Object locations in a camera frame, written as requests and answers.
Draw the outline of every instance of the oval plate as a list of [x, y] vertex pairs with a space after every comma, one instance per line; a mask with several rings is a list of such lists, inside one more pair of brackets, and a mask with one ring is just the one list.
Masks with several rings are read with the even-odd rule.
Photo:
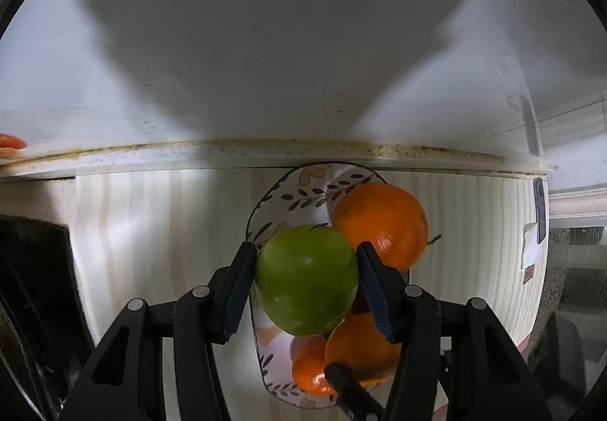
[[[302, 224], [330, 225], [339, 200], [360, 184], [385, 183], [375, 171], [345, 162], [310, 164], [289, 171], [269, 189], [247, 223], [247, 241], [257, 249], [274, 234]], [[293, 336], [280, 330], [265, 314], [251, 288], [251, 318], [263, 385], [288, 404], [312, 409], [335, 405], [335, 398], [310, 395], [293, 381], [291, 364], [299, 351], [321, 335]]]

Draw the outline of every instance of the apple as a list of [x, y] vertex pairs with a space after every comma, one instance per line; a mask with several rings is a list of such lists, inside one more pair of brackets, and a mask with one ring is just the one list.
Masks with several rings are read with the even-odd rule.
[[259, 252], [255, 289], [269, 319], [285, 332], [329, 332], [344, 320], [356, 297], [356, 255], [333, 227], [287, 228]]

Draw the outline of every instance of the orange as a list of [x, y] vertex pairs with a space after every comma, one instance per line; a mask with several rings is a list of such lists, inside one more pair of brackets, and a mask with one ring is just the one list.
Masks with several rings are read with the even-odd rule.
[[390, 344], [375, 328], [370, 312], [350, 315], [331, 333], [327, 364], [342, 363], [362, 385], [383, 382], [396, 370], [400, 344]]
[[333, 213], [333, 227], [354, 249], [370, 241], [384, 265], [407, 270], [428, 242], [423, 207], [409, 192], [384, 183], [358, 185]]
[[325, 379], [325, 344], [324, 341], [307, 344], [291, 366], [297, 386], [314, 396], [328, 397], [336, 394]]

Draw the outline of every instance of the orange fruit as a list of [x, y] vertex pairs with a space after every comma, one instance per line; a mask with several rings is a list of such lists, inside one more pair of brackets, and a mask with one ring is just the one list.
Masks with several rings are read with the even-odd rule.
[[428, 243], [423, 207], [409, 192], [385, 183], [358, 185], [333, 213], [333, 227], [356, 250], [370, 241], [384, 265], [407, 270]]
[[400, 344], [390, 344], [375, 328], [370, 312], [350, 315], [331, 333], [327, 364], [342, 363], [362, 385], [383, 382], [396, 370]]
[[325, 342], [311, 342], [304, 346], [291, 366], [297, 386], [314, 396], [328, 397], [336, 394], [325, 379]]

